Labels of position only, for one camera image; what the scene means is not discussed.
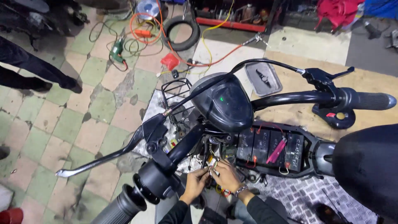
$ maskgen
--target green power drill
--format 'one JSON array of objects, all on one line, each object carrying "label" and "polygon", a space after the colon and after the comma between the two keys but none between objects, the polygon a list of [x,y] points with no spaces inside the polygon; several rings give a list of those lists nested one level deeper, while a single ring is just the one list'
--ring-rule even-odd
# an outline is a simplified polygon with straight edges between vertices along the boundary
[{"label": "green power drill", "polygon": [[126,38],[126,32],[125,28],[123,28],[122,32],[120,33],[120,38],[113,44],[112,50],[109,52],[109,57],[110,58],[112,57],[113,60],[126,65],[126,61],[125,59],[123,59],[121,55],[123,51],[123,43],[125,38]]}]

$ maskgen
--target orange extension cord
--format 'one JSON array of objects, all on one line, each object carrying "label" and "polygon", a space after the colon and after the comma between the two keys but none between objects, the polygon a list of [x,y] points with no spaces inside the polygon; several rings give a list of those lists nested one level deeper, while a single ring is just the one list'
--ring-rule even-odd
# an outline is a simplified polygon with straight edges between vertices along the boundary
[{"label": "orange extension cord", "polygon": [[[159,12],[160,12],[160,3],[159,3],[159,0],[156,0],[156,3],[158,4]],[[150,14],[148,14],[148,13],[136,13],[136,14],[133,14],[133,16],[131,17],[131,20],[130,20],[130,31],[131,31],[131,34],[133,35],[133,37],[134,37],[135,39],[137,39],[137,41],[139,41],[139,42],[141,42],[141,43],[150,44],[150,43],[155,42],[157,39],[159,39],[159,37],[160,37],[160,35],[161,35],[161,32],[159,32],[159,34],[158,34],[153,40],[151,40],[151,41],[145,41],[145,40],[140,40],[139,37],[137,37],[137,36],[135,35],[134,31],[132,30],[131,26],[132,26],[132,24],[133,24],[133,21],[134,21],[134,19],[135,19],[137,16],[139,16],[139,15],[145,15],[145,16],[151,16],[151,17],[152,17],[152,15],[150,15]],[[154,19],[154,21],[155,21],[156,23],[158,23],[158,24],[160,25],[160,30],[163,32],[163,35],[166,36],[166,33],[164,32],[164,29],[163,29],[163,17],[162,17],[162,13],[160,13],[160,22],[159,22],[155,17],[153,17],[153,19]],[[212,65],[214,65],[214,64],[217,64],[218,62],[222,61],[224,58],[226,58],[228,55],[232,54],[232,52],[236,51],[238,48],[240,48],[240,47],[242,46],[242,44],[238,45],[236,48],[234,48],[233,50],[231,50],[231,51],[230,51],[228,54],[226,54],[224,57],[222,57],[222,58],[220,58],[219,60],[217,60],[217,61],[215,61],[215,62],[212,62],[212,63],[210,63],[210,64],[192,64],[192,63],[189,63],[189,62],[185,61],[184,59],[180,58],[180,56],[174,51],[173,47],[171,46],[170,41],[167,41],[167,44],[169,45],[171,51],[173,52],[173,55],[174,55],[180,62],[183,62],[183,63],[185,63],[185,64],[187,64],[187,65],[189,65],[189,66],[195,66],[195,67],[208,67],[208,66],[212,66]]]}]

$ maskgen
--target human hand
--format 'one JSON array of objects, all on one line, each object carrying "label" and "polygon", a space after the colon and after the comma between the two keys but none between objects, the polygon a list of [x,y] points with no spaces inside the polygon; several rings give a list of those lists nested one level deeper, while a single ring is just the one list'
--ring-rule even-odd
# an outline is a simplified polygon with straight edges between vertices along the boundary
[{"label": "human hand", "polygon": [[[214,170],[219,172],[220,176],[217,176]],[[214,168],[210,168],[210,172],[218,185],[232,193],[235,193],[241,186],[243,186],[235,173],[235,168],[227,159],[218,161]]]},{"label": "human hand", "polygon": [[180,197],[181,201],[189,205],[200,195],[205,187],[207,178],[210,176],[208,171],[208,168],[204,168],[188,173],[187,186],[184,194]]}]

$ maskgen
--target silver bracelet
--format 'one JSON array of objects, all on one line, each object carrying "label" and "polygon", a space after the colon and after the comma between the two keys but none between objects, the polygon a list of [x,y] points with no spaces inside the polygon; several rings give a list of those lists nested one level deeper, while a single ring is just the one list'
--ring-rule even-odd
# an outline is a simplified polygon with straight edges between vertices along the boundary
[{"label": "silver bracelet", "polygon": [[238,197],[238,194],[241,193],[242,191],[248,189],[249,187],[247,185],[244,185],[243,187],[240,187],[235,193],[234,196]]}]

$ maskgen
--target metal tray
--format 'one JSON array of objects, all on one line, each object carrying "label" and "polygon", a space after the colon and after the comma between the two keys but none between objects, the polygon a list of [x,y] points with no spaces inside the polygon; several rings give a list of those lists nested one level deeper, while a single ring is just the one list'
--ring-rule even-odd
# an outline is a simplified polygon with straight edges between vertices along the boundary
[{"label": "metal tray", "polygon": [[[245,65],[245,70],[257,96],[264,97],[280,92],[283,89],[275,69],[271,64],[252,62]],[[264,76],[263,79],[261,79],[256,70]],[[264,79],[268,80],[270,87],[266,85],[263,81]]]}]

